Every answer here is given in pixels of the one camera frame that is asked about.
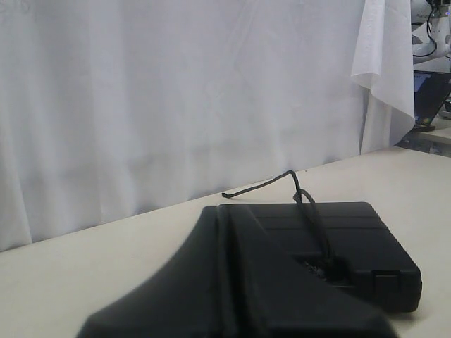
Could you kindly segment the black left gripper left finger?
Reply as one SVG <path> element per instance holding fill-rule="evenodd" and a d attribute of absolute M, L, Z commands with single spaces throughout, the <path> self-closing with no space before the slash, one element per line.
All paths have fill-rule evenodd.
<path fill-rule="evenodd" d="M 204 208 L 172 258 L 88 317 L 79 337 L 221 337 L 216 216 L 216 208 Z"/>

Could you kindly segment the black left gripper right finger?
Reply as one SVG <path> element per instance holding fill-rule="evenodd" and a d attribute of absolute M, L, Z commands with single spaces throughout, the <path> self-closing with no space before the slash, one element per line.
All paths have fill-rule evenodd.
<path fill-rule="evenodd" d="M 296 263 L 247 207 L 219 206 L 218 230 L 225 337 L 394 337 L 379 310 Z"/>

